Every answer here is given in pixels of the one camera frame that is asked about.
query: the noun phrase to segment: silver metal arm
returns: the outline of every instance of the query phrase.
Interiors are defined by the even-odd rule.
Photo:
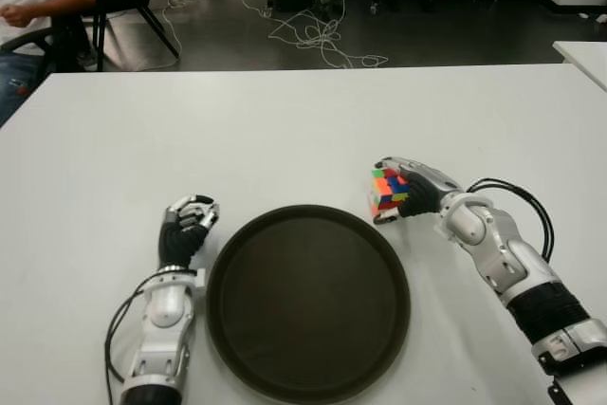
[[[557,405],[607,404],[607,327],[592,319],[542,256],[521,237],[514,219],[441,172],[389,157],[376,164],[410,182],[410,197],[377,224],[424,212],[439,213],[439,230],[466,250],[482,279],[532,343],[531,352],[554,384]]]
[[[158,275],[142,290],[146,300],[141,343],[124,379],[122,405],[179,405],[190,358],[193,301],[204,291],[205,270],[187,269],[219,218],[207,196],[186,196],[170,206],[160,231]]]

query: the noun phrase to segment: jeans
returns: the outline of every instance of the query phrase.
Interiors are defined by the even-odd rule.
[[[36,88],[42,59],[0,51],[0,128]]]

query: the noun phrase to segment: black cable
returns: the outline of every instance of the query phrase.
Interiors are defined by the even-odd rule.
[[[124,319],[127,312],[129,311],[129,308],[131,308],[131,304],[133,303],[133,301],[138,296],[141,296],[143,294],[142,288],[144,286],[146,286],[152,279],[155,279],[156,277],[159,277],[162,275],[168,275],[168,274],[196,275],[196,271],[189,270],[189,269],[165,270],[165,271],[157,272],[156,274],[150,275],[148,278],[146,278],[144,281],[142,281],[137,286],[137,288],[135,288],[135,291],[133,291],[133,294],[131,294],[131,296],[129,296],[129,298],[120,305],[118,310],[114,313],[114,316],[112,317],[112,320],[107,328],[107,334],[105,336],[105,343],[103,344],[103,358],[104,358],[104,362],[105,362],[105,386],[107,388],[107,397],[108,397],[108,401],[109,401],[110,405],[114,405],[114,399],[112,397],[112,388],[111,388],[111,384],[110,384],[110,373],[120,383],[124,382],[124,377],[118,372],[118,370],[114,366],[114,363],[112,362],[112,358],[111,358],[112,339],[114,338],[116,331],[120,327],[122,320]]]
[[[542,205],[542,203],[530,192],[525,190],[518,185],[512,184],[502,179],[496,179],[492,177],[486,177],[474,182],[469,186],[467,192],[475,193],[481,190],[486,189],[499,189],[506,190],[511,193],[516,194],[525,202],[527,202],[538,214],[540,217],[540,221],[542,222],[543,228],[543,249],[542,249],[542,258],[546,263],[550,262],[552,258],[552,251],[554,249],[554,227],[552,225],[552,220],[548,215],[548,211]]]

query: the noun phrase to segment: rubik's cube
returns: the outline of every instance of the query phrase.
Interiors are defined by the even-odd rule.
[[[397,208],[409,196],[409,182],[392,169],[373,170],[372,195],[374,212]]]

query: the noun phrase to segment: person's arm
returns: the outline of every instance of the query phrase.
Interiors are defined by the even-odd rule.
[[[95,0],[46,0],[29,5],[5,5],[0,7],[0,17],[14,28],[25,28],[34,18],[61,16],[94,6]]]

